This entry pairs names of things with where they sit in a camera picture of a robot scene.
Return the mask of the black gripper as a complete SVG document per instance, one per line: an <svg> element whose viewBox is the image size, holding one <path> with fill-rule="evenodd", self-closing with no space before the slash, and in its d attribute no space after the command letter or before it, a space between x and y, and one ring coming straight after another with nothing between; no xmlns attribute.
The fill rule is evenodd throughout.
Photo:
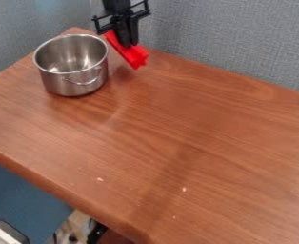
<svg viewBox="0 0 299 244"><path fill-rule="evenodd" d="M95 31L103 34L115 30L126 48L139 44L139 22L151 15L150 0L102 0L103 11L92 17Z"/></svg>

